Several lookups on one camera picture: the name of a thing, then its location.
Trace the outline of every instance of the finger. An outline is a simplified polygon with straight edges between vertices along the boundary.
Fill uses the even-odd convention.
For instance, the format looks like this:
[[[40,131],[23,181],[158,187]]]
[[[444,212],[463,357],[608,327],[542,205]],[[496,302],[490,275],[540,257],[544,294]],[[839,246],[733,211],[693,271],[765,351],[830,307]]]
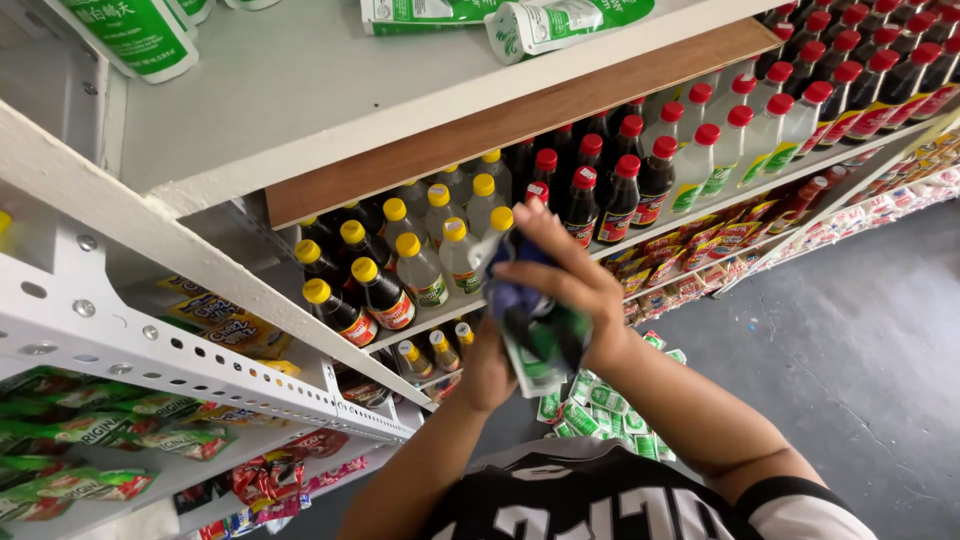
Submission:
[[[514,224],[530,241],[537,244],[547,255],[557,261],[564,270],[583,280],[597,290],[619,286],[606,269],[590,258],[587,250],[567,234],[552,214],[535,214],[523,205],[514,207]]]
[[[493,267],[493,274],[500,280],[526,285],[590,315],[603,307],[596,291],[560,268],[529,261],[501,262]]]

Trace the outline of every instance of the bolt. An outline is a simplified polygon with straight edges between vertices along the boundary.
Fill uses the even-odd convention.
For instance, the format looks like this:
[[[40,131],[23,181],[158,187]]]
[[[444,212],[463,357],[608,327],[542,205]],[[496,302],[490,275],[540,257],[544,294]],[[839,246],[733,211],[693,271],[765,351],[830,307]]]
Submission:
[[[109,369],[107,369],[107,373],[110,373],[112,375],[124,375],[131,371],[133,371],[133,366],[129,364],[117,364],[114,366],[110,366]]]
[[[58,347],[56,345],[51,343],[34,343],[27,345],[23,349],[20,349],[20,352],[24,355],[40,356],[53,353],[57,348]]]
[[[81,234],[77,236],[77,243],[80,244],[80,249],[84,251],[93,251],[97,249],[97,240],[89,234]]]
[[[81,317],[92,317],[97,312],[97,308],[89,300],[78,300],[73,303],[73,310]]]

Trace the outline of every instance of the floor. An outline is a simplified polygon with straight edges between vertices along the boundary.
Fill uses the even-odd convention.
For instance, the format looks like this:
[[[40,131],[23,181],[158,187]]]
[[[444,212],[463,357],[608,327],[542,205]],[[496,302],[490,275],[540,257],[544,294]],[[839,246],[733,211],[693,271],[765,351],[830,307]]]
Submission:
[[[766,415],[879,538],[960,536],[960,202],[760,273],[640,326]],[[518,395],[477,455],[542,436]],[[277,540],[333,538],[359,480]],[[251,535],[266,538],[257,531]]]

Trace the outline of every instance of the person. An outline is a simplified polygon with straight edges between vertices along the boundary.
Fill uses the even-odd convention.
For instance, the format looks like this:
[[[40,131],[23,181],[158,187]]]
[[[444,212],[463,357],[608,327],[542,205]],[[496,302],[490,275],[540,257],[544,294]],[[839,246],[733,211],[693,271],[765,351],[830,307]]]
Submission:
[[[704,483],[592,437],[530,441],[467,468],[487,419],[516,388],[487,318],[460,383],[354,497],[340,538],[876,538],[770,421],[624,326],[620,284],[538,199],[528,205],[514,208],[514,223],[562,268],[517,261],[494,275],[588,314],[582,367]]]

